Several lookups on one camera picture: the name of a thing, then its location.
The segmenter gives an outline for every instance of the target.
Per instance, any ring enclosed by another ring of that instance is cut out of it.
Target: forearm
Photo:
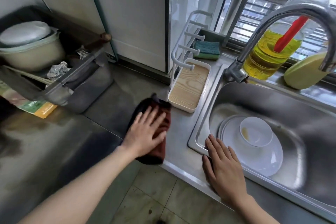
[[[134,159],[122,146],[43,201],[19,223],[84,224],[116,176]]]
[[[248,224],[279,224],[279,222],[265,212],[250,195],[243,201],[238,202],[235,209]]]

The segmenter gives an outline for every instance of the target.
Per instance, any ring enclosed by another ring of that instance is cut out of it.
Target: white rack
[[[195,22],[195,21],[192,21],[191,20],[191,17],[195,14],[204,14],[206,16],[210,16],[212,17],[212,14],[213,13],[209,13],[209,12],[206,12],[206,11],[203,11],[203,10],[195,10],[193,12],[191,12],[191,14],[189,15],[188,19],[187,19],[187,22],[185,23],[184,25],[184,28],[181,32],[181,35],[179,36],[174,48],[173,48],[173,51],[171,52],[171,59],[173,60],[173,69],[171,70],[171,75],[170,75],[170,87],[172,87],[172,85],[174,84],[174,74],[175,74],[175,71],[176,69],[180,66],[180,67],[186,67],[188,69],[190,69],[191,71],[194,69],[195,65],[188,65],[186,63],[183,62],[184,60],[184,56],[185,54],[189,51],[189,52],[192,52],[196,55],[198,55],[200,53],[200,50],[195,50],[193,48],[190,48],[190,47],[187,47],[186,46],[186,41],[187,41],[187,36],[191,36],[191,39],[192,41],[194,41],[195,39],[199,39],[201,41],[204,41],[204,38],[205,36],[200,36],[200,35],[196,35],[196,34],[193,34],[193,33],[190,33],[188,32],[188,27],[190,24],[193,24],[193,25],[196,25],[196,26],[199,26],[201,28],[208,28],[209,26],[206,25],[206,24],[203,24],[203,23],[199,23],[199,22]],[[182,40],[182,37],[184,36],[184,43],[183,45],[181,44],[181,40]],[[177,51],[178,49],[183,49],[179,59],[176,58],[176,55],[177,55]]]

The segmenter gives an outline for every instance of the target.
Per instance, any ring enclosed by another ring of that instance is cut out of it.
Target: sink
[[[261,81],[227,83],[220,69],[188,146],[201,154],[205,138],[235,114],[265,120],[279,138],[283,164],[270,177],[243,166],[244,175],[312,210],[336,215],[336,115],[318,101]]]

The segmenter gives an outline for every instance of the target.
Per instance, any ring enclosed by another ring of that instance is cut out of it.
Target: gray countertop
[[[218,73],[223,62],[228,61],[209,62],[211,74]],[[0,143],[6,142],[5,151],[0,151],[1,223],[16,223],[48,195],[113,151],[142,99],[153,92],[162,99],[167,97],[169,86],[127,68],[110,66],[115,82],[84,115],[60,107],[42,120],[17,110],[0,123]],[[194,113],[172,109],[162,167],[220,201],[205,179],[201,155],[187,146],[200,110],[200,106]],[[6,151],[9,145],[15,150]],[[248,192],[280,223],[328,223],[248,179],[246,183]]]

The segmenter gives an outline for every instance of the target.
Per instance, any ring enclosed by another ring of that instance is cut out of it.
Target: chrome faucet
[[[264,17],[263,21],[250,37],[241,54],[227,69],[224,70],[224,79],[229,82],[247,82],[249,74],[242,68],[243,63],[268,27],[282,18],[301,15],[316,21],[326,31],[328,37],[328,50],[319,69],[324,72],[334,71],[336,68],[336,14],[330,8],[324,8],[320,5],[297,4],[283,6]]]

